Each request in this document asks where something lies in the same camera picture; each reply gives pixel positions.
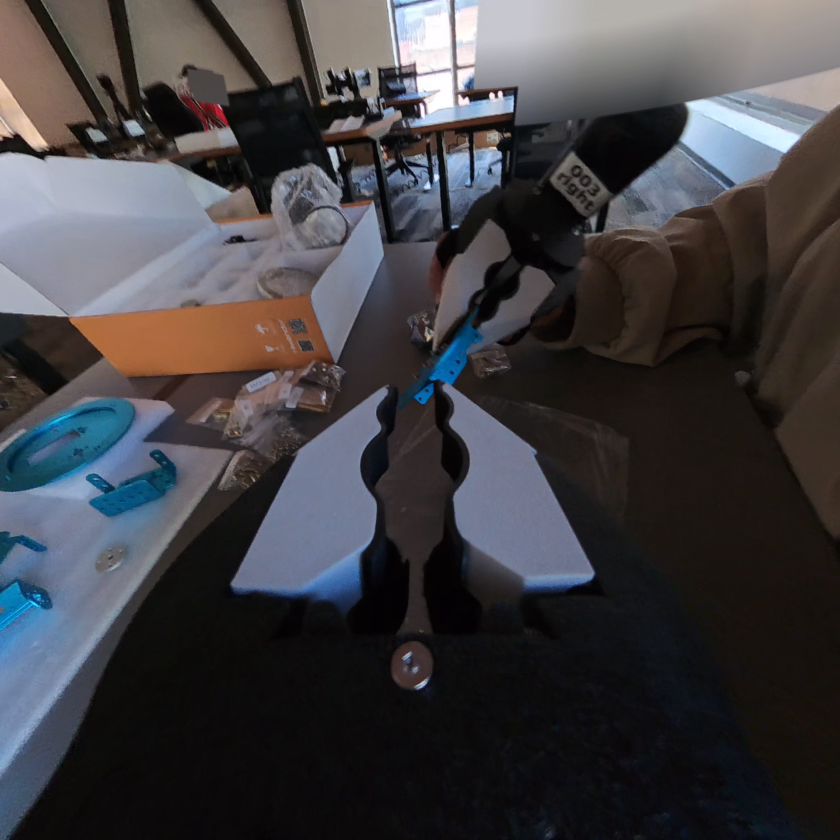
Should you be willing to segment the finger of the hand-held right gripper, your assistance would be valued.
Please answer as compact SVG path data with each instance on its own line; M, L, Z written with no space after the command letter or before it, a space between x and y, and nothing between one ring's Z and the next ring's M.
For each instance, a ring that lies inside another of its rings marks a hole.
M479 293L473 346L488 346L526 328L555 289L548 273L518 262L470 262Z
M503 264L511 255L511 247L504 231L495 222L488 220L465 248L449 262L444 273L444 283L434 326L433 351L441 353L453 341L459 324L476 308L473 298L485 289L487 270L495 264ZM508 339L520 332L516 319L503 318L497 313L493 318L482 317L475 329L480 338L468 346L468 353L476 353L493 343Z

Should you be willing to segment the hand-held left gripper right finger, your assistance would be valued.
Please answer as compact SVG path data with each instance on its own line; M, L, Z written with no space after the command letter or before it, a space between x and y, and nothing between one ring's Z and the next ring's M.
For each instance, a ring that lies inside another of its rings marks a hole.
M437 634L471 634L497 604L519 608L595 579L536 450L452 385L434 385L441 465L453 487L425 564Z

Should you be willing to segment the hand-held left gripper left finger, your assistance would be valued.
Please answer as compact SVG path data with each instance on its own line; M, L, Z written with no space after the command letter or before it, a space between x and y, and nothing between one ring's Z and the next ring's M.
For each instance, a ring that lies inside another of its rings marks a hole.
M389 468L397 390L383 386L297 453L231 588L329 602L363 634L404 622L409 564L389 540L377 483Z

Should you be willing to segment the blue round plate with bracket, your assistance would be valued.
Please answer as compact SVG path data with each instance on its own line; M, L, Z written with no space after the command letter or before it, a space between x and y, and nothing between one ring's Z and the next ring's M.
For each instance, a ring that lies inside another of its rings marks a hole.
M479 305L468 311L462 323L442 350L432 354L428 362L400 394L396 408L403 410L410 402L425 405L434 395L436 383L452 385L465 369L468 357L484 343L477 326Z

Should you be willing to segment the person's right forearm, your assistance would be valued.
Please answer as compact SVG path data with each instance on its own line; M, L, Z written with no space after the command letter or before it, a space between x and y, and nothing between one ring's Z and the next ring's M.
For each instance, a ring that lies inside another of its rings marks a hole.
M773 173L736 185L658 228L590 237L560 346L656 366L698 339L736 349L763 330Z

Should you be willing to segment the person's right hand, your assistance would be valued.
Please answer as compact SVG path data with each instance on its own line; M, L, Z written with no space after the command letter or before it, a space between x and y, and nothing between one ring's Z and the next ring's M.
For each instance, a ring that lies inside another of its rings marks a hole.
M429 269L429 282L434 290L434 296L436 301L436 316L437 316L437 309L438 303L441 298L444 278L445 278L445 270L448 267L449 262L457 253L463 253L466 247L469 245L465 245L461 242L462 235L466 233L466 226L462 226L456 230L452 230L447 232L446 235L443 235L436 244L436 249L434 253L434 257L432 260L432 264ZM507 258L505 263L519 263L515 260L514 255L511 250L511 255ZM546 319L548 316L555 314L557 312L561 312L562 309L568 304L569 300L573 297L573 294L576 290L576 287L579 283L581 278L581 262L578 261L574 267L569 266L560 266L554 268L545 268L545 267L537 267L532 266L534 268L538 268L544 270L546 273L550 275L555 283L554 292L545 299L542 303L540 308L533 314L529 325L526 328L523 328L515 335L510 336L508 339L504 339L502 341L497 342L498 344L502 345L513 345L519 342L522 337L527 334L528 332L532 331L538 326L538 322ZM476 294L473 298L473 301L478 303L479 294Z

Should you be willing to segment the clear plastic bag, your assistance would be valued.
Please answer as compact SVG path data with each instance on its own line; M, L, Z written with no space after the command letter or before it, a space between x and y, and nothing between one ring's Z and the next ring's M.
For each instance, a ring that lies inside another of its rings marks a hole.
M539 455L550 458L613 520L624 522L629 474L625 436L591 419L531 402L495 395L471 399ZM433 404L399 412L389 442L390 466L380 483L385 499L396 501L412 487L432 489L436 480L446 481L441 445Z

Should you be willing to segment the pile of small hardware bags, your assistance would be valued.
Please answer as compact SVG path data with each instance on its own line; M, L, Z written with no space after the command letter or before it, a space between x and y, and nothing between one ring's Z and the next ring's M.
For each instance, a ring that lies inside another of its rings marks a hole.
M234 446L217 489L252 487L267 470L294 456L308 441L295 414L329 413L346 371L320 360L297 369L273 370L247 382L234 398L214 396L186 421L220 433Z

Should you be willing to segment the bubble-wrapped black item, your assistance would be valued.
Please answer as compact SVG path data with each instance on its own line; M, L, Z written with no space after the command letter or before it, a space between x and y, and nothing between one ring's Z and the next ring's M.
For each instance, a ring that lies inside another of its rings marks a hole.
M344 245L352 225L341 207L341 196L335 182L316 164L279 173L270 191L270 211L284 249Z

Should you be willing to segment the large paned window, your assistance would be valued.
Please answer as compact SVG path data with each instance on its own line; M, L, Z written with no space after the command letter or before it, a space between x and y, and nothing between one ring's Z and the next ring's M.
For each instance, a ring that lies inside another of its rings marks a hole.
M395 53L414 65L421 91L436 91L431 109L449 109L475 77L477 1L391 1Z

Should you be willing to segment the large blue round base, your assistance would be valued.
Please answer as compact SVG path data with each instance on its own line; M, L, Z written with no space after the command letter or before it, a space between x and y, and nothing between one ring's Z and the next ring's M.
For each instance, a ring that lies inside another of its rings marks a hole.
M102 398L69 407L24 431L1 453L1 491L44 487L98 459L126 435L134 405Z

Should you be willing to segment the black mesh chair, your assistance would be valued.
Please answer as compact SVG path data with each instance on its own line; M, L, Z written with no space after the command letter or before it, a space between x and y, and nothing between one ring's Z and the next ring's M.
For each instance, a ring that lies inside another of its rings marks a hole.
M279 173L312 163L339 181L300 77L231 92L223 110L264 210L270 209L270 189Z

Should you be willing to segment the person's torso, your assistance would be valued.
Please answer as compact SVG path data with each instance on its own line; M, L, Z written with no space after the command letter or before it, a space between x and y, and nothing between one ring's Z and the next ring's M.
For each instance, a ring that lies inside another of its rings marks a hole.
M754 399L838 539L838 108L712 207L731 260L730 338L754 343Z

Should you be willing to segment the blue long-armed bracket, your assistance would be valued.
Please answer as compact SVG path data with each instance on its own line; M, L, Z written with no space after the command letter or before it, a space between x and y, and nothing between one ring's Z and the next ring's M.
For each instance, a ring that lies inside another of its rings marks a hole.
M86 481L100 491L89 504L102 515L113 518L162 498L176 484L175 464L160 449L150 451L157 465L143 474L126 479L113 486L98 474L89 474Z

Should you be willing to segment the small blue metal bracket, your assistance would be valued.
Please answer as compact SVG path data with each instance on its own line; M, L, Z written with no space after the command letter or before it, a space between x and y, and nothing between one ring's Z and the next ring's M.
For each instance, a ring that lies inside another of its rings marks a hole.
M53 603L46 589L14 579L1 590L1 630L12 625L31 609L52 609Z

